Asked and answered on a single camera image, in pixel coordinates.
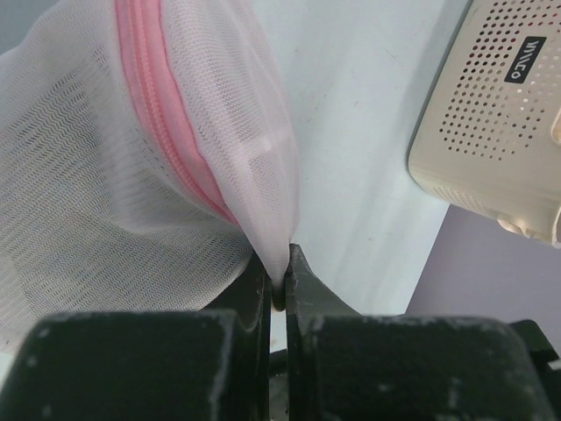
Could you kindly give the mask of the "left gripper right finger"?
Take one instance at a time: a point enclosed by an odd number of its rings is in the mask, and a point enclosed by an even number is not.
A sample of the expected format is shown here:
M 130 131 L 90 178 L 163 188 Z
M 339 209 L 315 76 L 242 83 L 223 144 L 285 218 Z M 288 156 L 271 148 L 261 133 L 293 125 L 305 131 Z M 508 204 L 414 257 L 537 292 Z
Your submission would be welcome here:
M 552 348 L 536 323 L 365 316 L 290 248 L 292 420 L 549 420 Z

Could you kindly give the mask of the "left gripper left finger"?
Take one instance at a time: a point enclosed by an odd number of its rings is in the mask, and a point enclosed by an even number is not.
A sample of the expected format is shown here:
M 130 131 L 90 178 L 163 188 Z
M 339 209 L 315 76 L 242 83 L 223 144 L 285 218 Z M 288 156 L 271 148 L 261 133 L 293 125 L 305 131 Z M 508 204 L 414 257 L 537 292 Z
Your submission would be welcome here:
M 199 311 L 40 320 L 1 389 L 4 420 L 265 420 L 271 285 L 258 259 Z

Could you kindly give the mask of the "white mesh laundry bag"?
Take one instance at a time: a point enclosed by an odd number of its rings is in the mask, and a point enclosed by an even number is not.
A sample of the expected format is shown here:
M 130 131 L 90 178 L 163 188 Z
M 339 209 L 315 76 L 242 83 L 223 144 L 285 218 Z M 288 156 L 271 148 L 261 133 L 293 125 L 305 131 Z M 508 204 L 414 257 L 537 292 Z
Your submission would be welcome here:
M 297 144 L 248 1 L 60 1 L 1 57 L 1 349 L 59 312 L 280 287 Z

